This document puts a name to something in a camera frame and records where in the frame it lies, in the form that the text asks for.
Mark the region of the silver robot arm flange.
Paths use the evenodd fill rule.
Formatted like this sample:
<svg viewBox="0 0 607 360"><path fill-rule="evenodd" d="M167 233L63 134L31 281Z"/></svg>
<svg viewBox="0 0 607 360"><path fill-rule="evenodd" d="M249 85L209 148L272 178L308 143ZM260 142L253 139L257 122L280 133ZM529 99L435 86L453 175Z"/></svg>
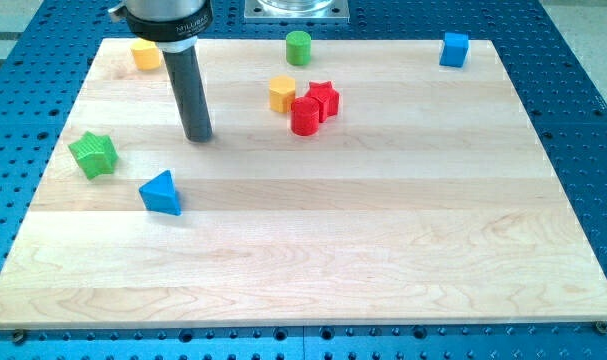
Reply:
<svg viewBox="0 0 607 360"><path fill-rule="evenodd" d="M167 53L192 48L214 20L210 0L123 0L108 14L113 22L125 21L135 36Z"/></svg>

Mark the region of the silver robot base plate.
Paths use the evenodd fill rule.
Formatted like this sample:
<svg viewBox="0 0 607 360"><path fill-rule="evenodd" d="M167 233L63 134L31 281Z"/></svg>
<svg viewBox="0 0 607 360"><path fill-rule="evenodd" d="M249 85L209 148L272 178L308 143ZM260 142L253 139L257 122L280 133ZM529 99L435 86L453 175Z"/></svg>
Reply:
<svg viewBox="0 0 607 360"><path fill-rule="evenodd" d="M348 0L246 0L244 19L251 23L274 21L348 22Z"/></svg>

